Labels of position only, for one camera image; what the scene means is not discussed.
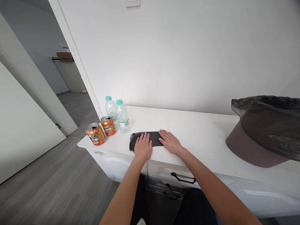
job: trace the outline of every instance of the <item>doorway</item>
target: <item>doorway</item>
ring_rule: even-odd
[[[87,114],[94,114],[90,115],[92,122],[97,122],[97,114],[91,112],[95,109],[49,1],[3,0],[0,13],[79,130],[88,125]],[[63,133],[67,136],[73,131]]]

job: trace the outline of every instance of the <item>trash bin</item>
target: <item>trash bin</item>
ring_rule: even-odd
[[[231,107],[240,121],[226,144],[238,157],[266,168],[300,161],[300,99],[255,96],[233,99]]]

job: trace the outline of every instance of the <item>plastic bag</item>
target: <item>plastic bag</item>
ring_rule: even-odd
[[[231,101],[246,134],[267,150],[300,161],[300,99],[255,96]]]

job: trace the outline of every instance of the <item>hand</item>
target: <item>hand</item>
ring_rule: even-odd
[[[177,155],[185,149],[171,132],[161,129],[158,133],[162,137],[159,138],[159,141],[164,145],[164,147],[166,147],[166,149],[170,153]]]
[[[137,138],[134,146],[134,154],[138,161],[145,163],[152,154],[152,141],[149,141],[150,135],[145,132]]]

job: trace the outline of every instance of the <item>cardboard box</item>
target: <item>cardboard box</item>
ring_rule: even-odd
[[[56,54],[61,62],[74,62],[74,58],[70,52],[57,52]]]

